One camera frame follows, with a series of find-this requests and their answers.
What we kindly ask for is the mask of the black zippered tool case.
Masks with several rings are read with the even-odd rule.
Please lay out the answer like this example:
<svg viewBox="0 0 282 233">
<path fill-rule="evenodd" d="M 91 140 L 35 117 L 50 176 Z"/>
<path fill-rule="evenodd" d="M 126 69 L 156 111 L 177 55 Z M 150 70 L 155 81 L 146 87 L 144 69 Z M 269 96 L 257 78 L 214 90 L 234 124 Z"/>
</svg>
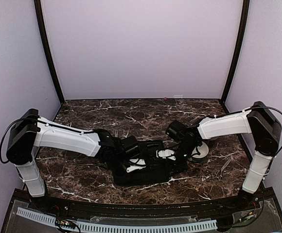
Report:
<svg viewBox="0 0 282 233">
<path fill-rule="evenodd" d="M 164 149 L 163 142 L 161 140 L 151 140 L 138 141 L 138 143 L 140 153 L 143 155 L 147 167 L 124 176 L 115 176 L 114 161 L 110 162 L 108 166 L 112 171 L 114 183 L 118 186 L 137 186 L 168 181 L 171 173 L 167 161 L 156 157 L 156 151 Z"/>
</svg>

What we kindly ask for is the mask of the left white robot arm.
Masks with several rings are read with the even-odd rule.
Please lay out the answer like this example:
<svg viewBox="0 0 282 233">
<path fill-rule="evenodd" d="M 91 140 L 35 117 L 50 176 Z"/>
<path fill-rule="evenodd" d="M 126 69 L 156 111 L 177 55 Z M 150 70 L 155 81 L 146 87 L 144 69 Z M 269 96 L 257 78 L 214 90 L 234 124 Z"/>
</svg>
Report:
<svg viewBox="0 0 282 233">
<path fill-rule="evenodd" d="M 6 137 L 6 160 L 1 163 L 12 163 L 17 168 L 30 196 L 44 212 L 54 208 L 54 201 L 46 195 L 47 188 L 35 162 L 34 148 L 67 150 L 99 159 L 109 165 L 115 176 L 126 179 L 123 185 L 141 185 L 149 168 L 145 159 L 127 158 L 123 141 L 108 131 L 64 126 L 41 117 L 37 109 L 29 109 L 7 127 L 0 141 L 0 158 Z"/>
</svg>

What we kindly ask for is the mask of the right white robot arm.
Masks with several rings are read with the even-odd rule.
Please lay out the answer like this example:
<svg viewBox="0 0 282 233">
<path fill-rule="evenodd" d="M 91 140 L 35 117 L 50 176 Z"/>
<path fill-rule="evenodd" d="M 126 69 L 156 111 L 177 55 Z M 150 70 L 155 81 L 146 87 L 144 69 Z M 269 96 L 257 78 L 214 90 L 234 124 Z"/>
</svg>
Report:
<svg viewBox="0 0 282 233">
<path fill-rule="evenodd" d="M 257 101 L 247 109 L 196 119 L 191 125 L 175 120 L 168 126 L 166 134 L 178 143 L 177 150 L 159 150 L 156 156 L 162 159 L 170 158 L 174 165 L 179 165 L 194 155 L 201 155 L 204 152 L 205 140 L 225 135 L 251 134 L 255 142 L 255 154 L 242 184 L 242 193 L 233 201 L 233 206 L 243 211 L 251 205 L 251 194 L 257 191 L 272 161 L 282 149 L 282 125 L 272 111 L 273 107 Z"/>
</svg>

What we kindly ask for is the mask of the white and teal bowl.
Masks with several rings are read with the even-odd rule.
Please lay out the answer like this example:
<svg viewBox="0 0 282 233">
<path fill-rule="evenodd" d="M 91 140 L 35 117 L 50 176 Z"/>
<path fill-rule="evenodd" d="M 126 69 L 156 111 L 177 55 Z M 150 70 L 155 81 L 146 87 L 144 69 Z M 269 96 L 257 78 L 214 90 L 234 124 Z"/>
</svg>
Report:
<svg viewBox="0 0 282 233">
<path fill-rule="evenodd" d="M 209 153 L 209 147 L 205 142 L 202 142 L 201 146 L 195 147 L 190 158 L 188 158 L 188 161 L 193 163 L 200 163 L 203 161 L 203 159 L 206 158 L 208 153 Z"/>
</svg>

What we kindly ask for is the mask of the black front rail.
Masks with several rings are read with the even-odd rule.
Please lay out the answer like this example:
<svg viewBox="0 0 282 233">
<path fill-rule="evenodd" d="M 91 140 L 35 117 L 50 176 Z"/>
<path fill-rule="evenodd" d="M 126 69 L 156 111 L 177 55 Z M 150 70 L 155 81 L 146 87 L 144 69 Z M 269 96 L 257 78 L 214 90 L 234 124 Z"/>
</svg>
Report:
<svg viewBox="0 0 282 233">
<path fill-rule="evenodd" d="M 16 189 L 10 200 L 3 233 L 62 233 L 54 227 L 17 216 L 19 207 L 59 217 L 62 220 L 93 220 L 95 217 L 151 219 L 175 223 L 216 220 L 217 230 L 203 233 L 282 233 L 282 211 L 272 188 L 256 194 L 247 206 L 237 209 L 236 197 L 200 202 L 163 205 L 118 205 L 89 203 L 42 197 L 33 199 L 28 192 Z"/>
</svg>

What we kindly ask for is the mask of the right black frame post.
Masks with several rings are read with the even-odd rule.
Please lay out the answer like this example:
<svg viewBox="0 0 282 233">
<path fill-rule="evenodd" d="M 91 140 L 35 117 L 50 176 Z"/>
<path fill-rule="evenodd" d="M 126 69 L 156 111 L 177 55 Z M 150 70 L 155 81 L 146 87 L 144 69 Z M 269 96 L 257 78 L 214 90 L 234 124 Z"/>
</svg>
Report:
<svg viewBox="0 0 282 233">
<path fill-rule="evenodd" d="M 222 105 L 226 104 L 229 92 L 231 90 L 233 78 L 234 78 L 234 75 L 235 75 L 235 72 L 236 72 L 237 64 L 238 64 L 241 49 L 242 49 L 243 39 L 244 39 L 244 35 L 245 35 L 246 25 L 247 25 L 249 6 L 250 6 L 250 0 L 243 0 L 241 17 L 240 17 L 239 28 L 238 28 L 238 33 L 237 33 L 237 37 L 236 37 L 234 52 L 233 52 L 228 76 L 227 76 L 227 79 L 226 79 L 226 83 L 225 83 L 223 93 L 222 93 L 222 96 L 221 96 L 221 99 L 220 99 L 220 102 L 221 102 Z"/>
</svg>

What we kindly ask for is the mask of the black frame post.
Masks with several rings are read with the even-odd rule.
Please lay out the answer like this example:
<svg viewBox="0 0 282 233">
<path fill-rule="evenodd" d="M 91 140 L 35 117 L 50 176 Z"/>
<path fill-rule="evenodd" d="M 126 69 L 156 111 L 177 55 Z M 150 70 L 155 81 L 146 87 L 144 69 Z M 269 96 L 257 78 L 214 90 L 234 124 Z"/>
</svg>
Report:
<svg viewBox="0 0 282 233">
<path fill-rule="evenodd" d="M 54 85 L 56 95 L 58 97 L 58 100 L 60 104 L 63 104 L 65 102 L 65 98 L 59 83 L 59 78 L 55 70 L 55 65 L 53 62 L 53 57 L 52 57 L 52 52 L 50 49 L 50 44 L 46 32 L 46 25 L 44 21 L 44 16 L 43 16 L 43 10 L 42 10 L 42 1 L 40 0 L 34 0 L 34 5 L 35 5 L 35 14 L 36 14 L 36 19 L 37 19 L 37 24 L 38 24 L 38 29 L 39 29 L 39 34 L 44 50 L 44 55 L 46 58 L 46 62 L 48 65 L 48 69 L 51 75 L 52 83 Z"/>
<path fill-rule="evenodd" d="M 237 33 L 237 37 L 236 37 L 234 52 L 233 52 L 228 76 L 227 76 L 227 79 L 226 79 L 226 83 L 225 83 L 223 93 L 222 93 L 222 96 L 221 96 L 221 99 L 220 99 L 220 102 L 221 102 L 222 105 L 226 104 L 229 92 L 231 90 L 233 78 L 234 78 L 234 75 L 235 75 L 235 72 L 236 72 L 237 64 L 238 64 L 241 49 L 242 49 L 243 39 L 244 39 L 244 35 L 245 35 L 246 25 L 247 25 L 249 6 L 250 6 L 250 0 L 243 0 L 241 17 L 240 17 L 239 28 L 238 28 L 238 33 Z"/>
</svg>

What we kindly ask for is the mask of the left black frame post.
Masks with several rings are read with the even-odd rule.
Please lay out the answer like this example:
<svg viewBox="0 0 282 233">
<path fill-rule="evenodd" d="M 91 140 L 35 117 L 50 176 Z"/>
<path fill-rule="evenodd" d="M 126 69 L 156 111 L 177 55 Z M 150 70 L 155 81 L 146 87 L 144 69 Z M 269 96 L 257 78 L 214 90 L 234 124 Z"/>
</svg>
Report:
<svg viewBox="0 0 282 233">
<path fill-rule="evenodd" d="M 35 14 L 36 14 L 36 19 L 37 19 L 37 24 L 38 24 L 38 29 L 39 29 L 39 34 L 44 50 L 44 55 L 46 58 L 46 62 L 48 65 L 48 69 L 51 75 L 52 83 L 54 85 L 56 95 L 58 97 L 58 100 L 60 104 L 63 104 L 65 102 L 65 98 L 59 83 L 59 78 L 55 70 L 55 65 L 53 62 L 53 57 L 52 57 L 52 52 L 50 49 L 50 44 L 46 32 L 46 25 L 44 21 L 44 16 L 43 16 L 43 10 L 42 10 L 42 1 L 40 0 L 34 0 L 34 5 L 35 5 Z"/>
</svg>

